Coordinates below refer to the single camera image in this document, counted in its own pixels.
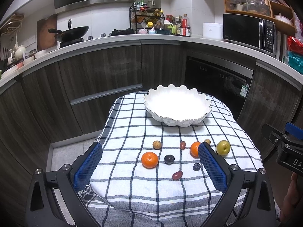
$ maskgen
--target metal screw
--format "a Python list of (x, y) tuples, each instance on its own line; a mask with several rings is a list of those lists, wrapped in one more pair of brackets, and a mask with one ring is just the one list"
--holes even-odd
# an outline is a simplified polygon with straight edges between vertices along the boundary
[(230, 168), (231, 168), (232, 170), (234, 170), (234, 171), (239, 170), (239, 166), (237, 166), (237, 165), (235, 165), (235, 164), (231, 165)]
[(63, 171), (67, 171), (69, 168), (70, 168), (69, 164), (65, 164), (65, 165), (62, 166)]
[(39, 175), (41, 172), (42, 172), (42, 170), (40, 168), (38, 168), (38, 169), (35, 170), (35, 174), (36, 175)]
[(266, 170), (265, 170), (264, 168), (260, 168), (260, 172), (261, 172), (262, 174), (265, 174), (265, 173), (266, 173)]

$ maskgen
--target microwave oven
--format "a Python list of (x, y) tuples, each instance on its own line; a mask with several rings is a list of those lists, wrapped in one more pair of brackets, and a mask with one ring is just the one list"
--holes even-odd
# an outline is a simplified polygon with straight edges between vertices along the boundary
[(275, 57), (276, 33), (276, 27), (272, 21), (241, 14), (223, 14), (225, 41), (253, 48)]

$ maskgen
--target blue gripper pad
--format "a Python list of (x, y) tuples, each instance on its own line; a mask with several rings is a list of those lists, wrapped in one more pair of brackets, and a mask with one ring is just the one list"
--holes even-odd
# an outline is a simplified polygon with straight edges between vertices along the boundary
[(299, 127), (295, 126), (292, 123), (286, 123), (285, 125), (285, 130), (289, 133), (292, 134), (295, 138), (302, 140), (303, 139), (303, 130), (300, 129)]
[(203, 164), (205, 167), (216, 190), (222, 191), (222, 193), (224, 193), (227, 189), (228, 179), (227, 175), (224, 173), (223, 169), (219, 166), (218, 162), (215, 159), (215, 157), (218, 158), (219, 155), (213, 151), (207, 142), (203, 142), (199, 145), (198, 155), (201, 164)]
[(93, 151), (87, 156), (74, 176), (74, 189), (76, 192), (84, 190), (102, 157), (102, 145), (97, 143)]

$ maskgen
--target pan handle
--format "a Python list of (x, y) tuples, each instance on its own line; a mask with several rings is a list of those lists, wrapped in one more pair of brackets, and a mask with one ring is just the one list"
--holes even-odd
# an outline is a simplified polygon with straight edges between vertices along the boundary
[(71, 29), (72, 27), (72, 19), (69, 19), (69, 30)]
[(57, 30), (57, 29), (53, 29), (53, 28), (51, 28), (51, 29), (48, 29), (47, 30), (49, 33), (62, 33), (63, 31), (60, 31), (60, 30)]

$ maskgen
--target microwave control panel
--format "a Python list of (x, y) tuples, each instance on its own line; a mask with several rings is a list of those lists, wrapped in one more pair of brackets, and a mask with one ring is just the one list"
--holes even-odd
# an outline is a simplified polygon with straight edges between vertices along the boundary
[(274, 52), (274, 23), (265, 21), (265, 50), (272, 53)]

